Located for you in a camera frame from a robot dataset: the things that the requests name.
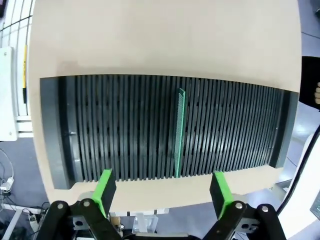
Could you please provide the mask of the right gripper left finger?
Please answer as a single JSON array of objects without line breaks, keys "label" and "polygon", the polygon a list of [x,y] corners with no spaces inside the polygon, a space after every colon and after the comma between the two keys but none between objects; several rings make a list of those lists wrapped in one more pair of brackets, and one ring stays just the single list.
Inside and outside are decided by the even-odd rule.
[{"label": "right gripper left finger", "polygon": [[116,240],[118,232],[107,218],[116,189],[112,170],[105,169],[91,197],[72,205],[54,201],[39,226],[37,239],[75,240],[83,234],[94,240]]}]

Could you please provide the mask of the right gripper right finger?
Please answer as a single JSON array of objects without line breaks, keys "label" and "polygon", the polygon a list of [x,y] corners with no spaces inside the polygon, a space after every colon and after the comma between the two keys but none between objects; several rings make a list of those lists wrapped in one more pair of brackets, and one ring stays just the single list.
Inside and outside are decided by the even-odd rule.
[{"label": "right gripper right finger", "polygon": [[234,240],[235,234],[245,234],[249,240],[286,239],[275,208],[266,203],[253,208],[235,200],[223,172],[212,174],[209,191],[217,221],[205,240]]}]

